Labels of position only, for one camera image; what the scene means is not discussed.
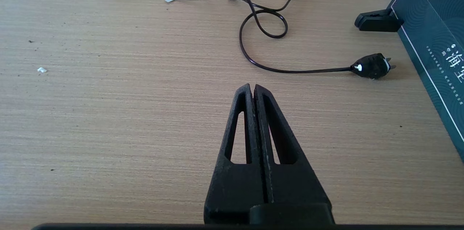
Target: black plastic clip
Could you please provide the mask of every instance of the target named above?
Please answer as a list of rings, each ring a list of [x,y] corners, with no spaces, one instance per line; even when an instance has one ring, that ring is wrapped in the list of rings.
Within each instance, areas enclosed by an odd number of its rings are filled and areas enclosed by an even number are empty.
[[[231,161],[237,118],[245,116],[246,164]],[[280,164],[274,161],[274,141]],[[277,105],[256,85],[235,94],[204,202],[204,223],[332,225],[332,205]]]
[[[397,32],[403,23],[404,20],[397,19],[390,8],[361,13],[356,18],[355,26],[366,32]]]

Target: wooden desk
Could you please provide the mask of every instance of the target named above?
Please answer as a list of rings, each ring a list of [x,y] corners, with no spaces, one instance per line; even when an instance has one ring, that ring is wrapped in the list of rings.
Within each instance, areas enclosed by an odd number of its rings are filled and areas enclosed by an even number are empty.
[[[239,50],[249,8],[237,0],[1,0],[0,228],[202,223],[244,83],[274,93],[338,223],[464,224],[464,165],[398,35],[353,26],[389,1],[294,0],[286,38],[245,28],[269,66],[392,57],[398,68],[373,81],[256,68]]]

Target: wood grain surface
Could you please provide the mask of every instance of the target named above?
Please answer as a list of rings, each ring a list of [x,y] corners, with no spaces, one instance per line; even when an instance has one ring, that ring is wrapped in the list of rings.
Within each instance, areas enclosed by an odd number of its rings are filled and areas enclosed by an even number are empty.
[[[281,40],[245,27],[250,55],[273,67],[393,58],[373,81],[256,68],[239,50],[238,0],[0,0],[0,228],[202,223],[245,83],[273,92],[336,222],[464,224],[464,165],[398,35],[353,26],[389,1],[293,0]]]

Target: white line border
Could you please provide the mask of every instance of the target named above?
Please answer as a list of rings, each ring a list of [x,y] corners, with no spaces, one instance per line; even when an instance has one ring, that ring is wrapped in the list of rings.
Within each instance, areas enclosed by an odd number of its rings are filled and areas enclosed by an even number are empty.
[[[391,4],[390,7],[391,7],[393,13],[395,14],[395,17],[398,19],[398,15],[396,15],[395,9],[393,9],[393,5],[394,5],[395,3],[396,3],[396,0],[393,1],[393,3]],[[461,136],[462,141],[464,142],[464,137],[462,136],[461,131],[459,131],[459,128],[457,127],[456,123],[454,122],[454,119],[453,119],[453,117],[451,116],[451,113],[450,113],[450,111],[448,110],[448,107],[447,107],[446,104],[444,103],[444,100],[443,100],[443,98],[442,98],[440,92],[439,92],[438,89],[436,88],[436,85],[435,85],[434,81],[433,81],[432,78],[430,77],[430,74],[428,73],[426,67],[424,66],[424,63],[422,63],[422,60],[420,59],[419,54],[418,54],[417,51],[416,51],[416,48],[414,47],[413,43],[412,43],[411,40],[409,39],[409,36],[408,36],[408,34],[406,33],[406,30],[404,29],[403,26],[401,26],[401,30],[403,30],[403,33],[406,35],[406,38],[407,38],[407,40],[409,41],[409,44],[410,44],[411,47],[413,48],[414,53],[416,53],[417,59],[419,60],[419,62],[420,62],[420,64],[422,65],[422,67],[424,68],[424,71],[427,73],[427,76],[429,77],[430,82],[432,83],[432,85],[434,85],[434,88],[435,88],[437,94],[439,95],[439,97],[440,97],[440,99],[441,99],[441,102],[443,103],[443,106],[444,106],[444,108],[446,109],[446,112],[448,113],[448,115],[449,115],[451,121],[453,121],[454,127],[456,128],[457,132],[458,132],[459,135]]]

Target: white debris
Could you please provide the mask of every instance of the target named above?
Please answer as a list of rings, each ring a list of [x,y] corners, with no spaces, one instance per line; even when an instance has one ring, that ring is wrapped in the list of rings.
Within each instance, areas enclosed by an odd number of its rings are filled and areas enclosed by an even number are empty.
[[[44,69],[44,68],[42,68],[42,67],[40,67],[40,68],[37,69],[37,72],[46,73],[47,71],[48,71],[48,70],[46,70],[46,69]]]

